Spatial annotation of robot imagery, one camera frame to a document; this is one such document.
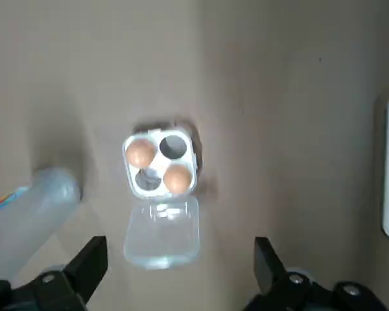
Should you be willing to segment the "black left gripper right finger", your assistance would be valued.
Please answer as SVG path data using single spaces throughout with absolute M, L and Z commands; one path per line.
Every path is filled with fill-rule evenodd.
M 255 237 L 253 271 L 260 292 L 245 310 L 385 310 L 366 286 L 340 281 L 331 290 L 308 275 L 287 270 L 266 237 Z

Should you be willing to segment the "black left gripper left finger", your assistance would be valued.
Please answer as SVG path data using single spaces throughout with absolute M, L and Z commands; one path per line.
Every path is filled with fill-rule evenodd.
M 49 270 L 13 288 L 0 279 L 0 310 L 86 310 L 108 270 L 105 236 L 93 236 L 61 270 Z

